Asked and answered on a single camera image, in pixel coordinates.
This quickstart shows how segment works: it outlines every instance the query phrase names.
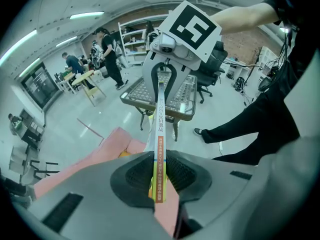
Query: white wall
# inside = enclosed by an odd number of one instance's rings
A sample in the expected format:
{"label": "white wall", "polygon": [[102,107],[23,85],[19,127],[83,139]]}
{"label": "white wall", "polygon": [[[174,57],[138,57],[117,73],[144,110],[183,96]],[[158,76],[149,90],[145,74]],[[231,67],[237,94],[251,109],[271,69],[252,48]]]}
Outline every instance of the white wall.
{"label": "white wall", "polygon": [[73,43],[69,46],[63,47],[57,52],[50,55],[48,58],[43,60],[46,70],[49,72],[53,80],[55,80],[55,73],[60,73],[65,71],[66,61],[62,58],[62,53],[68,53],[69,55],[74,55],[80,58],[84,54],[84,48],[81,42]]}
{"label": "white wall", "polygon": [[13,146],[18,146],[22,140],[13,136],[9,129],[8,115],[19,115],[25,109],[37,122],[44,122],[44,113],[20,88],[19,84],[11,78],[0,74],[0,167],[4,177],[16,181],[19,174],[9,171],[10,155]]}

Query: sneaker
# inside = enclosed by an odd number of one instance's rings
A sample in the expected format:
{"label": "sneaker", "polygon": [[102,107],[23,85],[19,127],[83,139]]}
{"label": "sneaker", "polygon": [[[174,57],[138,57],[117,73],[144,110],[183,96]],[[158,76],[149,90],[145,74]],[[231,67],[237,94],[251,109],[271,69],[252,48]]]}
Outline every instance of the sneaker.
{"label": "sneaker", "polygon": [[125,84],[123,84],[123,85],[118,85],[118,86],[116,87],[116,89],[117,89],[117,90],[120,90],[120,89],[123,88],[123,87],[125,87]]}
{"label": "sneaker", "polygon": [[194,134],[196,134],[196,135],[198,135],[198,136],[202,136],[202,134],[201,134],[202,130],[199,129],[199,128],[194,128],[194,129],[193,129],[193,132],[194,132]]}

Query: black shirt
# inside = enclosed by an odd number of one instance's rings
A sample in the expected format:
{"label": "black shirt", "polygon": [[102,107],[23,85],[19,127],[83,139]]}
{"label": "black shirt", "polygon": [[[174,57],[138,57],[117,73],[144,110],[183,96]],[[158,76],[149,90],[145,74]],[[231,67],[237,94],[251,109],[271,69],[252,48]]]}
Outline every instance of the black shirt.
{"label": "black shirt", "polygon": [[[112,42],[113,40],[109,35],[105,34],[103,36],[102,42],[101,42],[103,53],[105,53],[106,50],[108,49],[108,45],[112,45]],[[107,64],[115,63],[117,59],[115,51],[112,50],[104,59]]]}
{"label": "black shirt", "polygon": [[77,59],[76,56],[69,55],[68,57],[66,57],[65,62],[68,65],[68,67],[72,67],[72,73],[74,73],[74,74],[78,74],[78,73],[83,74],[84,73],[84,69],[79,64],[79,60]]}
{"label": "black shirt", "polygon": [[271,85],[271,88],[275,86],[273,89],[280,90],[281,93],[278,93],[278,95],[282,94],[281,96],[284,98],[305,72],[315,53],[317,42],[310,36],[309,19],[304,15],[303,9],[293,7],[287,0],[263,0],[263,3],[270,5],[277,13],[280,20],[274,22],[274,24],[279,25],[283,21],[285,26],[292,26],[288,33],[289,39],[292,31],[297,31],[295,44],[288,60],[283,64]]}

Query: person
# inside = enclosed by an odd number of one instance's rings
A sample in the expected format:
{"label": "person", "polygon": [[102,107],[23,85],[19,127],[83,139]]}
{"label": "person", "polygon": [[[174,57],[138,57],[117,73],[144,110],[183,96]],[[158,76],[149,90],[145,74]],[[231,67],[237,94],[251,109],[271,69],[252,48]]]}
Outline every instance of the person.
{"label": "person", "polygon": [[42,139],[25,126],[23,119],[18,116],[13,116],[11,113],[9,114],[8,118],[10,120],[9,128],[12,135],[18,135],[21,140],[29,144],[32,148],[40,151],[37,144],[32,139],[34,139],[36,142],[42,142]]}
{"label": "person", "polygon": [[85,56],[82,55],[80,61],[83,63],[83,65],[88,64],[88,61],[85,59]]}
{"label": "person", "polygon": [[145,40],[145,50],[150,50],[150,44],[153,40],[159,36],[160,32],[157,29],[154,29],[154,26],[151,21],[148,21],[145,25],[146,29],[142,33],[142,39]]}
{"label": "person", "polygon": [[218,143],[243,135],[258,133],[253,143],[235,154],[224,155],[214,160],[248,165],[257,165],[264,155],[275,153],[283,145],[300,135],[287,109],[284,98],[298,82],[310,63],[317,48],[316,36],[310,38],[308,26],[312,10],[302,4],[303,0],[263,0],[250,7],[231,7],[211,16],[222,28],[221,34],[250,30],[259,25],[281,21],[289,30],[291,44],[293,31],[297,31],[295,44],[284,61],[275,80],[259,95],[255,102],[231,121],[214,129],[195,128],[193,132],[205,143]]}
{"label": "person", "polygon": [[[76,56],[68,55],[68,53],[62,53],[62,58],[65,59],[66,64],[68,65],[68,69],[72,71],[74,74],[84,74],[83,62],[79,60]],[[87,79],[84,80],[86,86],[91,90],[94,86],[88,82]]]}
{"label": "person", "polygon": [[97,36],[99,40],[101,40],[101,46],[103,50],[102,57],[104,58],[104,63],[108,71],[108,74],[113,80],[115,80],[116,89],[120,90],[128,83],[128,80],[126,80],[125,82],[123,82],[122,80],[121,73],[116,64],[117,57],[116,57],[115,51],[113,50],[113,46],[112,46],[113,40],[110,37],[110,33],[105,28],[98,27],[95,30],[94,34]]}

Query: chair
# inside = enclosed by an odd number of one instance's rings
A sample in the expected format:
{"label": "chair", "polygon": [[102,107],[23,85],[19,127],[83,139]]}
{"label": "chair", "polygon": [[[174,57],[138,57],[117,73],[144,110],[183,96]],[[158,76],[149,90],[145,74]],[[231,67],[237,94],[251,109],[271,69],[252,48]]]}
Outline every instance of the chair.
{"label": "chair", "polygon": [[221,73],[225,72],[222,68],[220,68],[220,66],[227,56],[228,52],[224,50],[224,43],[221,41],[217,41],[208,61],[206,63],[202,61],[199,69],[190,73],[197,78],[197,91],[199,92],[202,99],[200,100],[201,104],[205,101],[202,92],[210,94],[210,97],[213,96],[212,93],[208,91],[208,86],[216,85],[216,82]]}

